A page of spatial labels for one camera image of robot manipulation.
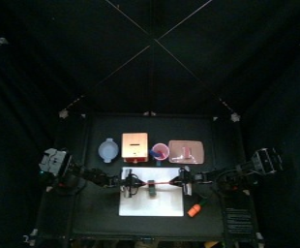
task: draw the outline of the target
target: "white paper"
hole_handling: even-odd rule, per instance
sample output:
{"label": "white paper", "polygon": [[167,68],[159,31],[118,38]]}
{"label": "white paper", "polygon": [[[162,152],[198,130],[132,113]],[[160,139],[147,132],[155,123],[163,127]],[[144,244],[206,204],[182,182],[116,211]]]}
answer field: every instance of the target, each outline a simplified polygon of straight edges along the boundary
{"label": "white paper", "polygon": [[[126,171],[148,182],[170,182],[179,175],[179,168],[123,168],[122,177],[126,177]],[[184,216],[183,188],[170,184],[155,185],[156,196],[150,195],[150,186],[139,188],[138,195],[126,198],[120,193],[120,216]]]}

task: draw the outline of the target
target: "pink tray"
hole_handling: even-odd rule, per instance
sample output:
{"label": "pink tray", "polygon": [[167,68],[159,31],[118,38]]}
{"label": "pink tray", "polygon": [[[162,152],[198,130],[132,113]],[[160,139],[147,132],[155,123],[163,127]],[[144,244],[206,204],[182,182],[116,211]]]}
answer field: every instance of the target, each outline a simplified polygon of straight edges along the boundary
{"label": "pink tray", "polygon": [[194,140],[171,140],[170,162],[178,164],[203,164],[204,148],[200,141]]}

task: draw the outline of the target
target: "black background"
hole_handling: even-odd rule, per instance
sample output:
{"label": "black background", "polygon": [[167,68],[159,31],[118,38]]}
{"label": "black background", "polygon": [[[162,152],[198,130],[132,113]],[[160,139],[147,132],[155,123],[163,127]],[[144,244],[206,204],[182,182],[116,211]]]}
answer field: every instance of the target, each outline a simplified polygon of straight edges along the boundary
{"label": "black background", "polygon": [[262,233],[300,247],[300,0],[0,1],[0,247],[40,200],[59,111],[242,116],[248,156],[283,152],[256,195]]}

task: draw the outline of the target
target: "pink cup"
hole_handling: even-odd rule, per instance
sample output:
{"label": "pink cup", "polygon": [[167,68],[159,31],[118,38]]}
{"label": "pink cup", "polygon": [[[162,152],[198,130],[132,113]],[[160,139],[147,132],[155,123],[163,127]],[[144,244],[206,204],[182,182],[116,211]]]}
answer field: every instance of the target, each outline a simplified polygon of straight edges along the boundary
{"label": "pink cup", "polygon": [[152,151],[160,154],[160,157],[154,157],[158,161],[166,160],[170,156],[170,148],[164,143],[158,143],[154,146]]}

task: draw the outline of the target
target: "white bowl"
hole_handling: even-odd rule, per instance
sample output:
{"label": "white bowl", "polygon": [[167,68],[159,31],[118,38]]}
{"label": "white bowl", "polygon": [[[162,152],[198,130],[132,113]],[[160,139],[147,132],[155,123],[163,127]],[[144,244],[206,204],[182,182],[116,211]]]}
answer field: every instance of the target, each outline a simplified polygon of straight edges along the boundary
{"label": "white bowl", "polygon": [[114,139],[108,138],[107,141],[104,141],[99,147],[99,154],[104,159],[106,163],[111,163],[111,160],[118,155],[118,150],[118,144],[114,142]]}

